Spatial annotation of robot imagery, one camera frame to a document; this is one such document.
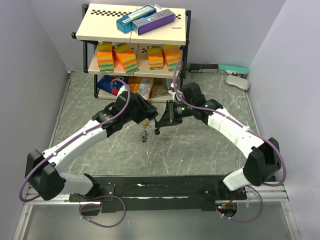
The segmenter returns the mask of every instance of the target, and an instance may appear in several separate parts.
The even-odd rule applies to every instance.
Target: blue package
[[[113,76],[112,79],[120,79],[122,81],[124,81],[126,84],[129,81],[129,77],[128,76]],[[123,86],[123,84],[119,81],[116,82],[116,89],[120,90],[120,88]]]
[[[120,79],[120,80],[124,81],[126,84],[129,81],[129,77],[128,76],[109,76],[109,75],[104,75],[100,79],[100,81],[98,82],[98,88],[106,91],[107,93],[113,94],[113,89],[111,89],[111,87],[110,87],[110,83],[111,83],[112,79]],[[120,88],[123,86],[123,84],[121,82],[116,82],[116,83],[113,83],[112,86],[113,86],[114,89],[120,90]]]
[[[100,81],[98,82],[98,88],[105,90],[107,93],[112,94],[112,89],[110,87],[110,83],[111,83],[111,76],[109,75],[104,75],[103,78],[100,79]]]
[[[138,9],[126,16],[119,18],[116,21],[116,27],[121,32],[127,34],[132,31],[132,21],[145,18],[151,16],[152,14],[156,13],[157,9],[155,9],[152,5],[144,6],[143,8]]]

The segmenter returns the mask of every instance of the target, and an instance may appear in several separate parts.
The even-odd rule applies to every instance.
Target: white mouse
[[[249,82],[247,79],[233,75],[227,76],[225,78],[225,82],[229,85],[236,86],[245,91],[248,90],[251,86],[251,82]]]

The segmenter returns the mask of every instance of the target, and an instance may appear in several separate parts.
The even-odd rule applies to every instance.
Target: white shelf board
[[[117,96],[100,89],[99,94],[98,94],[98,98],[99,99],[107,99],[107,100],[116,100]],[[163,94],[163,95],[155,96],[155,97],[150,98],[149,101],[151,103],[165,103],[167,100],[172,100],[171,94]]]
[[[150,70],[147,47],[152,45],[154,44],[139,44],[136,55],[139,71],[136,71],[134,76],[173,79],[174,71],[169,71],[166,63],[164,63],[163,69]]]
[[[138,35],[134,31],[131,34],[131,42],[137,44],[172,44],[186,45],[186,9],[162,7],[163,10],[170,9],[176,16],[172,23]]]
[[[116,45],[118,44],[118,42],[112,42],[112,45]],[[137,43],[127,43],[128,46],[133,50],[134,54],[137,56],[138,53],[138,44]],[[105,75],[110,75],[110,76],[116,76],[116,75],[120,75],[120,76],[133,76],[133,73],[127,74],[125,72],[125,70],[122,68],[122,66],[120,65],[120,63],[117,61],[117,59],[114,59],[114,72],[110,72],[110,73],[103,73],[100,72],[99,66],[98,66],[98,60],[97,60],[97,51],[98,48],[96,48],[94,54],[93,54],[93,58],[91,60],[88,72],[90,74],[105,74]]]
[[[108,99],[108,100],[116,100],[117,96],[106,92],[105,90],[100,89],[98,93],[98,98],[99,99]]]
[[[116,21],[136,10],[137,6],[90,3],[81,25],[76,32],[76,39],[130,43],[132,32],[125,34],[118,30]]]

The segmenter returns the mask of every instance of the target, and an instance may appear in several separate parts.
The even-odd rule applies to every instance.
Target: marble surface
[[[236,119],[256,131],[245,92],[225,83],[224,75],[187,73],[184,83],[196,82],[206,99],[220,102]],[[53,145],[83,127],[111,100],[94,98],[93,75],[75,71],[63,105]],[[159,116],[165,103],[154,103]],[[80,155],[65,170],[91,175],[214,175],[227,174],[245,164],[242,153],[219,132],[193,117],[181,125],[161,128],[154,134],[148,127],[148,141],[141,141],[142,126],[127,123],[121,131]]]

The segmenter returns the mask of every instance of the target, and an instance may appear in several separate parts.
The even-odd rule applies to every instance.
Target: white wall
[[[319,0],[286,0],[248,77],[259,128],[280,143],[285,188],[303,240],[320,235],[319,12]]]
[[[249,67],[285,0],[29,0],[67,69],[83,68],[82,43],[71,38],[82,4],[138,5],[192,11],[189,63]]]
[[[13,238],[27,154],[48,148],[67,80],[55,47],[26,0],[0,7],[0,239]]]

